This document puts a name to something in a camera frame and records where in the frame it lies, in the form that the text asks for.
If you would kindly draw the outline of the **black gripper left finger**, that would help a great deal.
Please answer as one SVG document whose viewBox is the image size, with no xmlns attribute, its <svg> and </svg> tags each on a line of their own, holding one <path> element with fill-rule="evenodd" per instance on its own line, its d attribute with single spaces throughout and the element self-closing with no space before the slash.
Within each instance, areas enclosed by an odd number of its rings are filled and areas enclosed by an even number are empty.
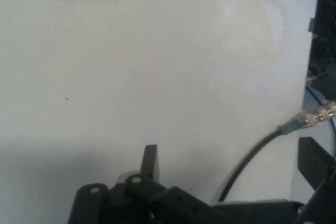
<svg viewBox="0 0 336 224">
<path fill-rule="evenodd" d="M 178 187 L 159 183 L 156 145 L 144 148 L 138 173 L 108 188 L 89 184 L 78 189 L 68 223 L 236 223 Z"/>
</svg>

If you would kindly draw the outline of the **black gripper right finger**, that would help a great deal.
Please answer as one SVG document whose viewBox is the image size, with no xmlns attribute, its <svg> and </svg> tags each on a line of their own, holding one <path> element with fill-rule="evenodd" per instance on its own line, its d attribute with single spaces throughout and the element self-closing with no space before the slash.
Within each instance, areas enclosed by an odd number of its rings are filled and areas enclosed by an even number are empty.
<svg viewBox="0 0 336 224">
<path fill-rule="evenodd" d="M 295 223 L 335 223 L 335 159 L 313 138 L 301 137 L 297 166 L 314 194 Z"/>
</svg>

